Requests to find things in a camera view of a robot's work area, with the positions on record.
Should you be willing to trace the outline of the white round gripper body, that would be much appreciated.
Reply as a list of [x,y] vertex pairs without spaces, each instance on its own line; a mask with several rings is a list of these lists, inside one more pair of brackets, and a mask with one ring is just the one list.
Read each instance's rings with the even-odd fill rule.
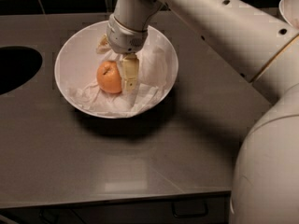
[[134,31],[122,25],[114,15],[109,16],[107,42],[119,54],[137,53],[143,49],[148,31]]

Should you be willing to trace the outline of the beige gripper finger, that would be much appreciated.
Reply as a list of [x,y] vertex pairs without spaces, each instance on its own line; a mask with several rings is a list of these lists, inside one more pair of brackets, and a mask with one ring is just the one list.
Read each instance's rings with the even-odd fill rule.
[[127,54],[121,60],[122,89],[133,91],[136,87],[139,72],[139,59],[134,53]]
[[97,45],[96,53],[97,54],[105,54],[111,51],[111,46],[108,43],[107,36],[103,35]]

